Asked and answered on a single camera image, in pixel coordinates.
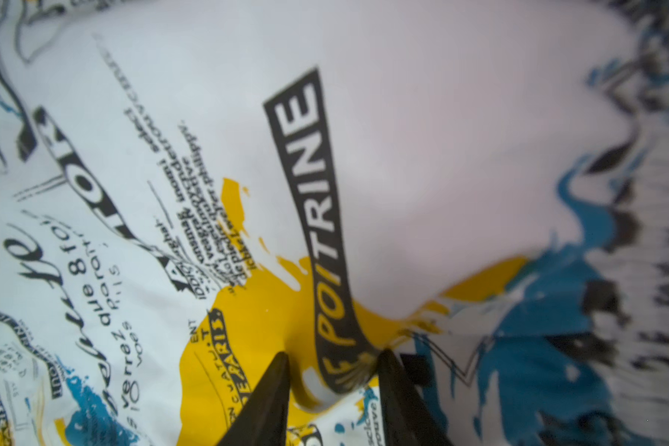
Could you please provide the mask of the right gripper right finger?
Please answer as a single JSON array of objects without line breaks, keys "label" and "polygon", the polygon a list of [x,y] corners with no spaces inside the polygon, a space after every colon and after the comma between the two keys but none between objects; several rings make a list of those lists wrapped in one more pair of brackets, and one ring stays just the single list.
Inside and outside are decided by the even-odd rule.
[{"label": "right gripper right finger", "polygon": [[433,382],[423,355],[386,349],[377,360],[377,375],[386,445],[453,445],[418,392]]}]

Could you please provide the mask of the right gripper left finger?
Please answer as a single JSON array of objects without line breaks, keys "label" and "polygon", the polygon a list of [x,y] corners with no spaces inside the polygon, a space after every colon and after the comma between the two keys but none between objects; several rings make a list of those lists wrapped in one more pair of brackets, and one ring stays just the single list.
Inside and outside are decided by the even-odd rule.
[{"label": "right gripper left finger", "polygon": [[279,352],[217,446],[286,445],[289,400],[289,359]]}]

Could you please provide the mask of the white yellow blue printed garment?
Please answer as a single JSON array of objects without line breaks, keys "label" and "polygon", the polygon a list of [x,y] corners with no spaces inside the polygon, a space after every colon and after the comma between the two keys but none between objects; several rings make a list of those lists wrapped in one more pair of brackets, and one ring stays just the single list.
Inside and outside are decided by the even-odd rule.
[{"label": "white yellow blue printed garment", "polygon": [[0,1],[0,445],[669,445],[669,1]]}]

